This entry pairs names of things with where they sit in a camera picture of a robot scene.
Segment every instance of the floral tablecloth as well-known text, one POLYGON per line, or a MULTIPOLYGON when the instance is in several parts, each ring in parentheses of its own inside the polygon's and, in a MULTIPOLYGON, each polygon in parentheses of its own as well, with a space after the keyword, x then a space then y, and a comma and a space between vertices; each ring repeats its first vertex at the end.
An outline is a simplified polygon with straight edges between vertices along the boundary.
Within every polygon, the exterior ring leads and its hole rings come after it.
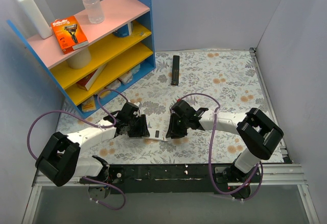
MULTIPOLYGON (((268 114, 267 103, 247 51, 189 51, 156 53, 156 69, 127 89, 124 94, 132 103, 139 102, 146 114, 149 128, 167 130, 169 108, 185 94, 200 92, 219 100, 222 112, 247 112, 258 107, 268 114), (171 86, 173 55, 180 56, 179 85, 171 86)), ((191 105, 215 109, 216 104, 202 96, 185 99, 191 105)), ((125 100, 120 96, 110 101, 105 108, 120 110, 125 100)), ((72 111, 68 102, 64 110, 72 111)), ((97 111, 87 118, 98 122, 105 112, 97 111)), ((88 125, 62 114, 58 130, 71 133, 88 125)), ((163 164, 207 163, 211 131, 188 130, 188 136, 172 141, 151 141, 119 136, 103 141, 84 152, 82 157, 99 155, 109 164, 163 164)), ((214 163, 231 163, 245 149, 242 139, 234 134, 217 132, 213 146, 214 163)), ((278 148, 268 162, 283 162, 278 148)))

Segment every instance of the black rectangular object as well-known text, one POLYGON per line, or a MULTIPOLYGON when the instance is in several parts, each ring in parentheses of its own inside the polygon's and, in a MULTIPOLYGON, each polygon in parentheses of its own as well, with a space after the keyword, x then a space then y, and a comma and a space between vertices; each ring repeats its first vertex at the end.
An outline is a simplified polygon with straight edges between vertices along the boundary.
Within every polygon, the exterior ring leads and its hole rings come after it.
POLYGON ((173 56, 172 85, 178 85, 179 81, 179 56, 173 56))

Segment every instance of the orange box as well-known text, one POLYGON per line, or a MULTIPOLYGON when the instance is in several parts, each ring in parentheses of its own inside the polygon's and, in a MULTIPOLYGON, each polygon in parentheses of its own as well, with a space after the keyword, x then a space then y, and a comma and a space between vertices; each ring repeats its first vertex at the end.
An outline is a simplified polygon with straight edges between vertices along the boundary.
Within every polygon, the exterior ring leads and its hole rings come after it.
POLYGON ((87 38, 74 16, 52 22, 51 28, 64 54, 88 45, 87 38))

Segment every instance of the floral pattern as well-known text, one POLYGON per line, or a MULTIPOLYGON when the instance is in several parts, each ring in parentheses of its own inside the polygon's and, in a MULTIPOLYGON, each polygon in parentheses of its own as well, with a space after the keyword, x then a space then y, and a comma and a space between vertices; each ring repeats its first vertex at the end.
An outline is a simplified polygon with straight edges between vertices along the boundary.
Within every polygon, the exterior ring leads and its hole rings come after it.
MULTIPOLYGON (((124 92, 132 103, 138 103, 147 116, 149 128, 167 130, 170 107, 183 95, 193 92, 217 98, 222 112, 247 112, 258 107, 268 114, 267 102, 249 52, 168 52, 156 53, 156 69, 124 92), (171 86, 173 55, 180 56, 179 85, 171 86)), ((216 104, 202 96, 185 99, 192 106, 215 109, 216 104)), ((119 110, 125 100, 116 97, 105 108, 119 110)), ((68 102, 64 110, 73 111, 68 102)), ((106 116, 98 110, 87 118, 94 123, 106 116)), ((71 133, 88 127, 62 114, 58 130, 71 133)), ((169 164, 207 163, 211 131, 188 130, 188 136, 168 142, 149 139, 130 139, 127 136, 103 141, 84 152, 82 157, 99 155, 110 164, 169 164)), ((246 148, 240 136, 216 132, 212 161, 231 163, 246 148)), ((268 162, 283 162, 280 149, 268 162)))

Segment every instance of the gray wall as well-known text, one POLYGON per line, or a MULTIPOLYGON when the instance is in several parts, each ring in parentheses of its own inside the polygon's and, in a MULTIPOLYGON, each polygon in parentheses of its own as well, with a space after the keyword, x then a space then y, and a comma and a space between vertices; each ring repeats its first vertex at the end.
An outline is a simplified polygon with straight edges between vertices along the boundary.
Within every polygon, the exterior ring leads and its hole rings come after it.
MULTIPOLYGON (((44 0, 35 0, 48 20, 44 0)), ((21 223, 31 193, 35 160, 26 147, 32 121, 41 113, 59 109, 62 95, 36 60, 7 26, 13 20, 27 35, 34 29, 14 0, 1 0, 0 11, 0 223, 21 223)), ((32 149, 39 155, 54 132, 58 115, 49 115, 32 133, 32 149)))
POLYGON ((327 0, 282 0, 258 46, 287 149, 302 164, 321 223, 327 223, 327 0))
MULTIPOLYGON (((256 47, 281 0, 152 0, 158 51, 256 47)), ((46 0, 55 18, 83 10, 81 0, 46 0)))

